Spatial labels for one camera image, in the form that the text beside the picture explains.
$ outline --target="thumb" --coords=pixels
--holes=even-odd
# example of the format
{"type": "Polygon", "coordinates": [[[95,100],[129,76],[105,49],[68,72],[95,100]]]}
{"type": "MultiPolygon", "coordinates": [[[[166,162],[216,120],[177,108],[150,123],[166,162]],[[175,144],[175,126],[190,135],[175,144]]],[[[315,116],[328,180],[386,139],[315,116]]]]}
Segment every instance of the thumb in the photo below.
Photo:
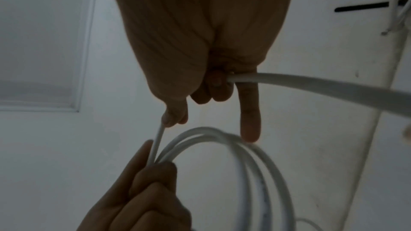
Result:
{"type": "Polygon", "coordinates": [[[133,183],[135,175],[146,166],[152,144],[153,141],[149,140],[141,146],[111,188],[97,202],[96,206],[110,207],[127,201],[128,190],[133,183]]]}
{"type": "Polygon", "coordinates": [[[163,114],[161,121],[165,127],[172,127],[177,123],[185,124],[188,120],[187,100],[168,101],[167,109],[163,114]]]}

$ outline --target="white surface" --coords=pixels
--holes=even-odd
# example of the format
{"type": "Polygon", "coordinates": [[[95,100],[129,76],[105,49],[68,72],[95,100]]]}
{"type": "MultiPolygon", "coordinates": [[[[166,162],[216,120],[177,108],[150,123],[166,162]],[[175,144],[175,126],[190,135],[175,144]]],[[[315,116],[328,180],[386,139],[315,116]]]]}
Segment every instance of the white surface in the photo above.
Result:
{"type": "Polygon", "coordinates": [[[78,109],[93,0],[0,0],[0,110],[78,109]]]}
{"type": "MultiPolygon", "coordinates": [[[[381,0],[293,0],[260,71],[389,86],[396,39],[380,36],[389,9],[333,13],[374,1],[381,0]]],[[[284,174],[296,215],[340,230],[377,113],[280,87],[262,86],[260,93],[259,145],[284,174]]],[[[0,229],[74,230],[143,141],[154,137],[163,109],[149,93],[115,1],[97,0],[81,112],[0,113],[0,229]]],[[[223,104],[189,102],[189,110],[188,124],[166,131],[164,143],[198,126],[238,133],[235,94],[223,104]]],[[[231,230],[237,180],[229,154],[217,145],[192,148],[177,166],[178,195],[194,227],[231,230]]]]}
{"type": "MultiPolygon", "coordinates": [[[[411,92],[411,37],[392,88],[411,92]]],[[[409,118],[382,113],[345,226],[346,231],[409,231],[411,145],[402,138],[409,118]]]]}

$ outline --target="person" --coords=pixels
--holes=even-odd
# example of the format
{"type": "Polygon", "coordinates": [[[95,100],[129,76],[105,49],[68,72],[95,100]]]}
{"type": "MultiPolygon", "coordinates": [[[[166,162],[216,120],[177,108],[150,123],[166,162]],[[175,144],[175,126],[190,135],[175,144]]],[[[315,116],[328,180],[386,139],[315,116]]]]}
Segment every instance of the person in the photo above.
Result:
{"type": "MultiPolygon", "coordinates": [[[[278,35],[290,0],[116,0],[125,32],[150,91],[166,104],[166,127],[188,120],[198,104],[233,94],[227,74],[256,72],[278,35]]],[[[240,133],[261,132],[257,84],[236,83],[240,133]]],[[[176,167],[145,168],[142,146],[78,231],[189,231],[190,212],[176,197],[176,167]]]]}

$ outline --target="cable coil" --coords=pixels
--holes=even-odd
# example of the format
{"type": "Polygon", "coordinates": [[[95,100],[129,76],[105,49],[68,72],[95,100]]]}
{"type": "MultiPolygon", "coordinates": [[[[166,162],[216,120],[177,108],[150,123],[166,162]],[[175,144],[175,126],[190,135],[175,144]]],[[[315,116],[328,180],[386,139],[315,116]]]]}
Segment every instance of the cable coil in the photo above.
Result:
{"type": "MultiPolygon", "coordinates": [[[[396,114],[411,117],[411,95],[386,89],[360,86],[352,83],[342,83],[331,80],[321,80],[310,77],[291,76],[283,74],[239,74],[229,75],[229,82],[267,83],[302,89],[322,95],[327,95],[346,101],[386,110],[396,114]]],[[[216,142],[228,147],[233,154],[237,166],[240,188],[240,207],[237,214],[235,231],[249,231],[251,225],[251,191],[250,178],[247,168],[255,176],[255,184],[259,195],[259,204],[262,209],[259,230],[272,230],[272,208],[267,184],[263,174],[250,155],[254,153],[266,166],[276,186],[281,207],[281,230],[295,231],[296,222],[305,222],[317,231],[322,229],[313,221],[305,218],[296,218],[292,199],[287,184],[270,157],[257,145],[244,142],[241,137],[225,133],[212,127],[198,127],[183,132],[174,138],[155,158],[158,152],[164,126],[161,124],[154,139],[147,165],[173,161],[185,149],[199,143],[216,142]]]]}

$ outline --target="fingernail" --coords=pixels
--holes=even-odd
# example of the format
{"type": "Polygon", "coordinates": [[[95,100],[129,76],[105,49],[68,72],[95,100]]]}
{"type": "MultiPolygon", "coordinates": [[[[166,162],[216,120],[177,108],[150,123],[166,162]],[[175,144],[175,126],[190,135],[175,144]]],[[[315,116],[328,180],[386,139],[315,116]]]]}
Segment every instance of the fingernail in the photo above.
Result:
{"type": "Polygon", "coordinates": [[[213,86],[213,87],[220,87],[221,86],[221,84],[222,84],[222,82],[221,82],[221,78],[213,78],[212,80],[211,80],[211,85],[213,86]]]}
{"type": "Polygon", "coordinates": [[[170,123],[170,121],[171,121],[171,116],[170,116],[170,114],[169,113],[164,113],[164,115],[161,117],[161,121],[163,122],[163,124],[165,125],[165,126],[167,126],[169,123],[170,123]]]}

